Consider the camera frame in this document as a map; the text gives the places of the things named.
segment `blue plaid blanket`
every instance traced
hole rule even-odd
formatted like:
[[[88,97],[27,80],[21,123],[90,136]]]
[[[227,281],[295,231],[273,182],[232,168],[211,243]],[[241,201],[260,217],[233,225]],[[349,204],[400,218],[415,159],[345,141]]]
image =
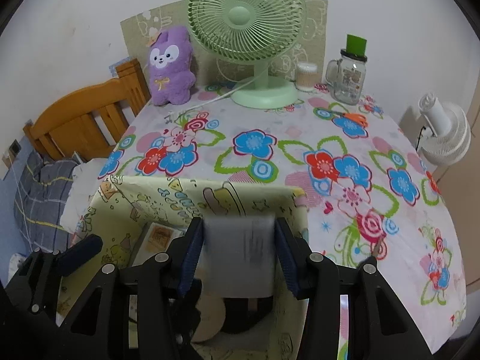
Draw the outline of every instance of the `blue plaid blanket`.
[[[13,203],[16,223],[27,250],[68,248],[70,234],[59,225],[73,183],[71,173],[78,163],[72,159],[52,161],[33,150],[28,156]]]

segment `green lid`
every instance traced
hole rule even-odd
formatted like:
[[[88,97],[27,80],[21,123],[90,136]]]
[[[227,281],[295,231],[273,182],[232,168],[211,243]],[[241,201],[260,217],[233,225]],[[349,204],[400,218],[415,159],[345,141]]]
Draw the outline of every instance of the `green lid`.
[[[366,39],[350,34],[346,36],[346,52],[355,54],[356,56],[364,56],[366,47]]]

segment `cotton swab container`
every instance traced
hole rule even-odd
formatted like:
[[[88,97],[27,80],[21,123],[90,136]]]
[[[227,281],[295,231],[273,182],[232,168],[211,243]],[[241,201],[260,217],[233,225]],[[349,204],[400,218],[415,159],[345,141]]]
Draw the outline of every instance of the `cotton swab container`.
[[[318,82],[318,66],[309,62],[298,62],[295,86],[299,91],[312,92]]]

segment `wooden cabinet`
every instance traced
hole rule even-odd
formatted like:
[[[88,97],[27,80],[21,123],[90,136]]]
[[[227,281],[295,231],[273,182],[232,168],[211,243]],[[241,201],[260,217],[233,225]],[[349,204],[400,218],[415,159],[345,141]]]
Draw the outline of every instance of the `wooden cabinet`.
[[[472,139],[465,157],[434,176],[457,231],[469,292],[480,288],[480,78],[467,118]]]

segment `purple plush toy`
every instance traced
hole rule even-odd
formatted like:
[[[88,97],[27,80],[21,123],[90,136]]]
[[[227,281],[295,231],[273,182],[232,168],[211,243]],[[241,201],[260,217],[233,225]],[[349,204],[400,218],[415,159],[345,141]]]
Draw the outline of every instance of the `purple plush toy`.
[[[184,26],[162,31],[150,46],[150,92],[154,105],[190,100],[195,75],[190,71],[192,46]]]

